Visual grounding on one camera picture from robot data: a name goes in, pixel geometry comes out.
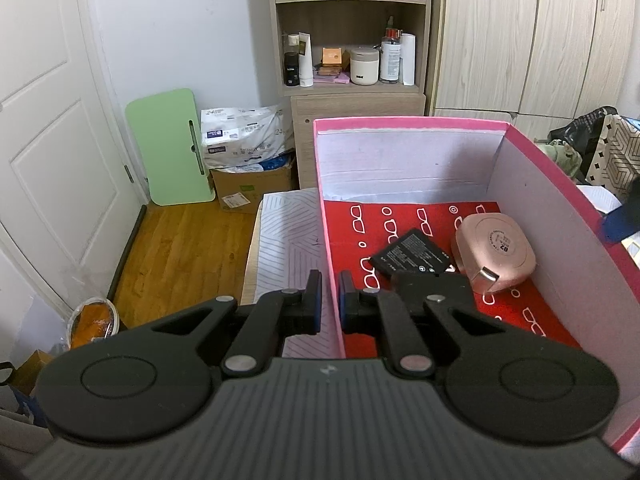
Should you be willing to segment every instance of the black card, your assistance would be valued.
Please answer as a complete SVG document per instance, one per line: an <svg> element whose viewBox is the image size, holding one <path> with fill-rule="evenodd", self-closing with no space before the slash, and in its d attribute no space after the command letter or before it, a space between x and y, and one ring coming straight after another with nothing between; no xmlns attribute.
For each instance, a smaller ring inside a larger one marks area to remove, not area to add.
<svg viewBox="0 0 640 480"><path fill-rule="evenodd" d="M420 229L411 229L370 257L374 269L390 278L398 270L441 274L451 265L447 253L429 240Z"/></svg>

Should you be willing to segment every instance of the red cloth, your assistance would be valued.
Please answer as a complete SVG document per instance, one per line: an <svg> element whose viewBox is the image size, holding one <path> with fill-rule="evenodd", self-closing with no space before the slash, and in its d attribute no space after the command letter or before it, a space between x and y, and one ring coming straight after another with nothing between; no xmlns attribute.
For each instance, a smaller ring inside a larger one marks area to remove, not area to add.
<svg viewBox="0 0 640 480"><path fill-rule="evenodd" d="M410 229L422 229L455 265L450 242L462 219L476 212L500 212L495 202L420 205L324 201L324 209L334 274L350 270L356 288L390 288L388 281L373 271L368 258ZM488 316L580 348L531 280L497 294L474 296L478 310ZM373 339L368 336L345 335L344 344L347 357L376 355Z"/></svg>

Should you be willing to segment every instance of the light green board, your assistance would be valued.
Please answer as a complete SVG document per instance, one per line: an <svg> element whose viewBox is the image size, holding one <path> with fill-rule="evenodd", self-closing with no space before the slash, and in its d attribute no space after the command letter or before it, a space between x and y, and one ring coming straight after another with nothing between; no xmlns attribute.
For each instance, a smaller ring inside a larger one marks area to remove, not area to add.
<svg viewBox="0 0 640 480"><path fill-rule="evenodd" d="M210 202L207 168L200 153L200 121L191 90L156 94L127 105L151 200L158 205Z"/></svg>

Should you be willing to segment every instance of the door panel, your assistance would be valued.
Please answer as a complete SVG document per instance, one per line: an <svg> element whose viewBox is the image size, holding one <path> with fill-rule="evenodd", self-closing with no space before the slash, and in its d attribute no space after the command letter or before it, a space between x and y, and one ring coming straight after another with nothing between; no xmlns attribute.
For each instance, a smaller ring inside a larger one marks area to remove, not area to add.
<svg viewBox="0 0 640 480"><path fill-rule="evenodd" d="M0 8L0 219L76 306L107 292L140 202L100 107L77 1Z"/></svg>
<svg viewBox="0 0 640 480"><path fill-rule="evenodd" d="M551 130L567 126L570 122L571 119L561 117L541 117L518 114L513 125L529 140L546 140Z"/></svg>
<svg viewBox="0 0 640 480"><path fill-rule="evenodd" d="M520 113L573 118L589 59L596 0L540 0Z"/></svg>
<svg viewBox="0 0 640 480"><path fill-rule="evenodd" d="M618 102L633 32L635 0L598 0L593 44L575 117Z"/></svg>
<svg viewBox="0 0 640 480"><path fill-rule="evenodd" d="M488 112L486 110L444 110L436 108L435 117L460 117L463 119L487 119L490 121L504 121L511 123L511 114L508 112Z"/></svg>
<svg viewBox="0 0 640 480"><path fill-rule="evenodd" d="M342 94L292 97L300 189L318 186L314 120L331 117L423 116L424 94Z"/></svg>
<svg viewBox="0 0 640 480"><path fill-rule="evenodd" d="M517 112L536 0L447 0L436 108Z"/></svg>

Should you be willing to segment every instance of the pink cushion compact case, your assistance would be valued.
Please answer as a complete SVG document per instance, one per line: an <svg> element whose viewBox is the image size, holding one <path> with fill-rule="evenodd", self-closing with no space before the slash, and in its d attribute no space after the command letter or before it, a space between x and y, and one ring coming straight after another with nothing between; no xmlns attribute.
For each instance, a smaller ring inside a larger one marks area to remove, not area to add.
<svg viewBox="0 0 640 480"><path fill-rule="evenodd" d="M502 213L466 217L451 241L458 269L478 294L498 292L526 280L536 255L516 222Z"/></svg>

